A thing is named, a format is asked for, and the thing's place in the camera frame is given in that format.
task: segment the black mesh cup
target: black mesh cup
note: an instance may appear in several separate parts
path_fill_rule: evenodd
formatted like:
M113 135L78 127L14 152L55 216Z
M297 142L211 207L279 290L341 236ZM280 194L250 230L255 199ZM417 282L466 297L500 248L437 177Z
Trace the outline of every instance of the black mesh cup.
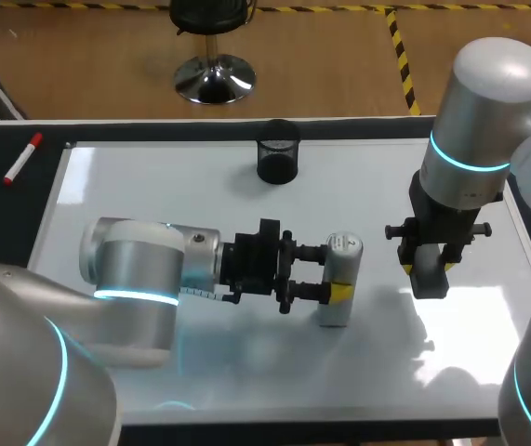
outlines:
M300 132L293 123L273 119L257 138L257 174L270 184L286 184L299 172Z

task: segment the chrome stool base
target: chrome stool base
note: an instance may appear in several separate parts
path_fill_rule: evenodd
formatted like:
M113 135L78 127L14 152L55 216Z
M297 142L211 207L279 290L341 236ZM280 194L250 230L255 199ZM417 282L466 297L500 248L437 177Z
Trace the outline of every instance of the chrome stool base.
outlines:
M251 66L243 59L220 54L214 63L193 58L174 74L176 91L199 104L227 104L248 95L257 82Z

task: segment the white table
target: white table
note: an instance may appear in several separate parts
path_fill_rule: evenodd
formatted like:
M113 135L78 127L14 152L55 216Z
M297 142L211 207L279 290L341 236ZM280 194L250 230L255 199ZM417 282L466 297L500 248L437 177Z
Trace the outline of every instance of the white table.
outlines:
M311 302L281 315L273 297L185 298L172 360L112 371L125 424L495 419L531 314L531 243L506 189L481 211L493 236L466 247L447 298L414 300L383 229L412 215L407 189L425 149L421 139L303 141L299 176L274 187L257 177L254 142L82 141L60 162L29 267L91 292L77 250L100 216L216 228L227 241L262 217L306 244L351 230L365 254L349 328L319 328ZM293 275L321 272L297 264Z

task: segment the black stool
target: black stool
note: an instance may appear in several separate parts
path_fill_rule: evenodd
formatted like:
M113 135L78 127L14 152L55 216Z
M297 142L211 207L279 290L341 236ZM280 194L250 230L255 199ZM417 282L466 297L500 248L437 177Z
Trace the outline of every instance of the black stool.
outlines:
M172 0L170 19L179 33L206 37L206 57L193 58L177 69L174 85L183 97L200 104L225 104L243 98L257 80L246 61L218 54L217 34L228 33L249 23L257 0Z

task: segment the white marker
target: white marker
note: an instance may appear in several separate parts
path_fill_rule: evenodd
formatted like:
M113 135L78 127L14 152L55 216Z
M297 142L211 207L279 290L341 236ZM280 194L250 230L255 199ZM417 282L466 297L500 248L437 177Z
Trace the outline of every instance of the white marker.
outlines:
M13 180L15 179L17 174L23 168L25 163L27 163L27 160L30 159L30 156L32 156L33 151L35 151L35 149L37 149L37 147L40 145L40 142L42 142L42 134L36 133L35 135L33 135L33 138L30 143L25 147L20 157L8 170L7 174L5 175L5 179L3 179L3 184L5 184L6 186L10 186L13 183Z

